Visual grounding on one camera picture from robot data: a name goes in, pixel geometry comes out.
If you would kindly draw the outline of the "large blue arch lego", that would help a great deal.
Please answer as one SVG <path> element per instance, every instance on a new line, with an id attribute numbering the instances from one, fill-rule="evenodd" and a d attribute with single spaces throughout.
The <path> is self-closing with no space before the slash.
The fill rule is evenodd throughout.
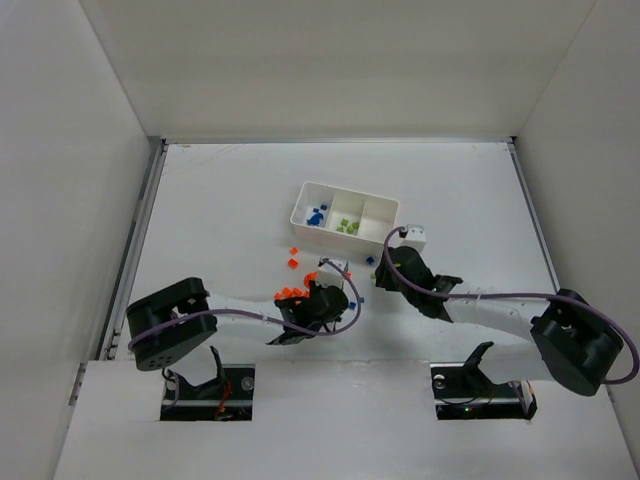
<path id="1" fill-rule="evenodd" d="M 306 224 L 313 227 L 322 227 L 324 224 L 324 214 L 321 212 L 313 213 L 307 220 Z"/>

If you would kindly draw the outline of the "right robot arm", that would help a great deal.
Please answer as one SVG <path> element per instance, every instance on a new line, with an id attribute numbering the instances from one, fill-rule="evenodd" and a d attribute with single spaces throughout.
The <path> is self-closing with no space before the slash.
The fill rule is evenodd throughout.
<path id="1" fill-rule="evenodd" d="M 460 277 L 434 274 L 409 245 L 387 247 L 375 271 L 377 287 L 398 292 L 421 315 L 516 337 L 511 345 L 481 342 L 459 371 L 478 387 L 549 380 L 582 396 L 609 383 L 628 340 L 577 292 L 489 292 Z"/>

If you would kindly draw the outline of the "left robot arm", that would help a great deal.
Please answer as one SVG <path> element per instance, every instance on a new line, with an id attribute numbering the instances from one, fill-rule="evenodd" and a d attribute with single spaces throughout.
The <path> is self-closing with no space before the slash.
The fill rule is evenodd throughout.
<path id="1" fill-rule="evenodd" d="M 290 346 L 312 339 L 318 332 L 342 320 L 349 300 L 337 286 L 312 284 L 307 294 L 274 301 L 280 318 L 258 312 L 242 314 L 239 309 L 219 308 L 212 312 L 209 293 L 200 278 L 189 277 L 130 304 L 126 317 L 131 333 L 129 351 L 140 371 L 170 367 L 190 354 L 218 331 L 218 321 L 249 319 L 280 326 L 282 332 L 268 346 Z"/>

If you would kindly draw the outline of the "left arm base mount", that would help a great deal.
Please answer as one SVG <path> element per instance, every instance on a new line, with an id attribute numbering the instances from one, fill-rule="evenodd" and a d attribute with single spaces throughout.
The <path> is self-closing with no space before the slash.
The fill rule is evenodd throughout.
<path id="1" fill-rule="evenodd" d="M 192 385 L 170 369 L 162 370 L 165 381 L 160 410 L 161 421 L 238 422 L 253 415 L 254 364 L 224 364 L 219 351 L 210 346 L 215 376 Z"/>

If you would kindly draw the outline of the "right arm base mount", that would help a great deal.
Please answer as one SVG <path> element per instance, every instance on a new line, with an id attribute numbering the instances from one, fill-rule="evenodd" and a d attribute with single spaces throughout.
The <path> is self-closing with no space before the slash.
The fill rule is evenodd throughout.
<path id="1" fill-rule="evenodd" d="M 529 382 L 495 384 L 481 372 L 480 361 L 492 346 L 481 343 L 464 362 L 430 364 L 438 420 L 533 419 L 538 404 Z"/>

